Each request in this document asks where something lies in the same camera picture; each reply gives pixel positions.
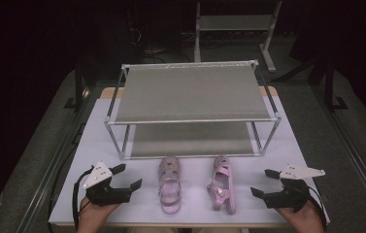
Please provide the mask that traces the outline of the grey metal shoe rack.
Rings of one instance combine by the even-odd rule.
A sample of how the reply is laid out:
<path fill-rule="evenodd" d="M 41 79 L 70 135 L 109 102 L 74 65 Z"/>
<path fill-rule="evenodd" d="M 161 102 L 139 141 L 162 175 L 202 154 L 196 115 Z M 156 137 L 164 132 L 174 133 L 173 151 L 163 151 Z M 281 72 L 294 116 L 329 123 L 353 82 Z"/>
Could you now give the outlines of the grey metal shoe rack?
<path fill-rule="evenodd" d="M 122 159 L 261 156 L 282 118 L 255 60 L 125 64 L 104 124 Z"/>

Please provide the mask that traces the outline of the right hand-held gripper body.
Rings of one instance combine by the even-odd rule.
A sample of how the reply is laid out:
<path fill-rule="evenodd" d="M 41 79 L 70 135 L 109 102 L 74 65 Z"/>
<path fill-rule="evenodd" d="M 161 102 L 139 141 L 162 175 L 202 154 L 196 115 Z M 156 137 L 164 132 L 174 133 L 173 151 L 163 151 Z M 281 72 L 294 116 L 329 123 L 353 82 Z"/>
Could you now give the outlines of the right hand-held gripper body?
<path fill-rule="evenodd" d="M 283 185 L 283 190 L 264 193 L 262 197 L 269 209 L 293 208 L 298 212 L 308 200 L 311 200 L 315 202 L 320 210 L 323 210 L 323 207 L 311 195 L 310 187 L 305 179 L 324 176 L 324 170 L 288 163 L 284 169 L 278 172 L 280 173 L 279 181 Z"/>

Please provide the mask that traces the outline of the grey metal stand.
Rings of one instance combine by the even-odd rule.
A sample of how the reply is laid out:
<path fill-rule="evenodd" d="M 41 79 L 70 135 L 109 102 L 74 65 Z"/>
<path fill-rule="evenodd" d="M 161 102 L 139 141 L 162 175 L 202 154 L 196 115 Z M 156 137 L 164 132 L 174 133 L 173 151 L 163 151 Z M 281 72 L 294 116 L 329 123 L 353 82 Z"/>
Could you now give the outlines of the grey metal stand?
<path fill-rule="evenodd" d="M 201 61 L 200 38 L 202 32 L 208 31 L 264 31 L 265 41 L 259 45 L 264 62 L 270 73 L 277 71 L 269 52 L 271 40 L 277 24 L 283 0 L 275 0 L 274 10 L 269 15 L 222 15 L 205 16 L 201 14 L 201 3 L 196 3 L 194 61 Z"/>

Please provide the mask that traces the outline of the black floor stand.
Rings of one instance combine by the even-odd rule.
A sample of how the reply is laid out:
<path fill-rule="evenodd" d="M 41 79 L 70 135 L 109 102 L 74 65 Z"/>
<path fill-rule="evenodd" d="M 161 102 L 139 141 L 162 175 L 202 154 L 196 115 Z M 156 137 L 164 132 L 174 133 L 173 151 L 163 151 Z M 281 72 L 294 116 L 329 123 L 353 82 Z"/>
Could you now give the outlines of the black floor stand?
<path fill-rule="evenodd" d="M 334 69 L 332 63 L 328 61 L 325 68 L 325 89 L 324 89 L 324 104 L 330 112 L 336 110 L 347 110 L 349 107 L 342 97 L 333 95 L 334 86 Z"/>
<path fill-rule="evenodd" d="M 65 109 L 72 109 L 77 113 L 87 98 L 89 86 L 92 80 L 89 77 L 89 68 L 85 61 L 79 60 L 74 70 L 75 95 L 66 101 Z"/>

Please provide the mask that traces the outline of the person's right hand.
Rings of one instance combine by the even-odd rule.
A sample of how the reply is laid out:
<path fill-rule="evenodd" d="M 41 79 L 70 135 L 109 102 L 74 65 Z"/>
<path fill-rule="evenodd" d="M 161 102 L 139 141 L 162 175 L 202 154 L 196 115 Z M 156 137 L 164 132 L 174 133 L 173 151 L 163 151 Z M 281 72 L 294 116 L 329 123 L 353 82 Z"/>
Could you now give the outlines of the person's right hand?
<path fill-rule="evenodd" d="M 277 212 L 297 233 L 325 233 L 316 207 L 310 201 L 299 212 L 293 212 L 289 208 L 277 208 Z"/>

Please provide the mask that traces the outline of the metal floor rail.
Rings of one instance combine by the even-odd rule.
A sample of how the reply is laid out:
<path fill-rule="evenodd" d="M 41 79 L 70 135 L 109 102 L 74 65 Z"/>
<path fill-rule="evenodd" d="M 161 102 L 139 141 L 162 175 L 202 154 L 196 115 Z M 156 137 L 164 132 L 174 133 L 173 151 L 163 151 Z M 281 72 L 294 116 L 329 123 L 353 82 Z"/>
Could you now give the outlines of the metal floor rail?
<path fill-rule="evenodd" d="M 81 95 L 67 100 L 66 107 L 74 110 L 73 119 L 68 123 L 68 128 L 65 130 L 55 154 L 51 157 L 50 164 L 39 182 L 34 196 L 17 227 L 16 233 L 31 233 L 42 211 L 46 212 L 46 219 L 49 219 L 50 204 L 52 203 L 60 173 L 68 159 L 73 156 L 77 147 L 75 143 L 71 142 L 71 139 L 74 138 L 73 131 L 78 126 L 82 104 L 83 97 Z"/>
<path fill-rule="evenodd" d="M 366 190 L 366 109 L 351 92 L 337 96 L 334 110 L 325 103 L 325 89 L 312 87 L 320 106 L 340 138 L 349 162 Z"/>

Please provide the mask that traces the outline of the person's left hand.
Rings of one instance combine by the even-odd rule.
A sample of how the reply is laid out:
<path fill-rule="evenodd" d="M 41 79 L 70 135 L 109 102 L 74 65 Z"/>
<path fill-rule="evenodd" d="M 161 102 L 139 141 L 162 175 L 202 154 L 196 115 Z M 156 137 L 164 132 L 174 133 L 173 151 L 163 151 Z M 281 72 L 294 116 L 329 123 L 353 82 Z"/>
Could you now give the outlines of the person's left hand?
<path fill-rule="evenodd" d="M 108 216 L 118 207 L 118 204 L 98 206 L 92 204 L 87 197 L 81 202 L 79 226 L 77 233 L 98 233 L 105 224 Z"/>

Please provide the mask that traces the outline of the pink child sandal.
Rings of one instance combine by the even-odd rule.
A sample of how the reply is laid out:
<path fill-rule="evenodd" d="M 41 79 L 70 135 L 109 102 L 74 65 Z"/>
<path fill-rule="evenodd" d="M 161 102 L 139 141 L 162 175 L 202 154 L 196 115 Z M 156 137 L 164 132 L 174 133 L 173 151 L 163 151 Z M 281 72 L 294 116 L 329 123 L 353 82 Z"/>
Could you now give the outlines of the pink child sandal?
<path fill-rule="evenodd" d="M 226 155 L 219 155 L 214 164 L 213 179 L 207 185 L 213 209 L 219 211 L 225 206 L 230 215 L 236 213 L 236 199 L 231 163 Z"/>
<path fill-rule="evenodd" d="M 182 188 L 180 182 L 181 165 L 175 156 L 167 156 L 160 162 L 158 168 L 158 196 L 162 211 L 173 215 L 180 210 Z"/>

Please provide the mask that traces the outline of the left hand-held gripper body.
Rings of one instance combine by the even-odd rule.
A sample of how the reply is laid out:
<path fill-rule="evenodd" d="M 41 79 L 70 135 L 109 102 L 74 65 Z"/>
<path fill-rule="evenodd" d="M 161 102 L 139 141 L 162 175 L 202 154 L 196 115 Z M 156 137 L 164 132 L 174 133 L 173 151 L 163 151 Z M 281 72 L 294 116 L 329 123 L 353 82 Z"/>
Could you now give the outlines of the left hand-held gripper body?
<path fill-rule="evenodd" d="M 99 161 L 91 169 L 83 189 L 85 196 L 94 205 L 108 206 L 113 204 L 127 203 L 131 197 L 130 187 L 113 188 L 111 181 L 113 174 L 111 169 L 104 162 Z"/>

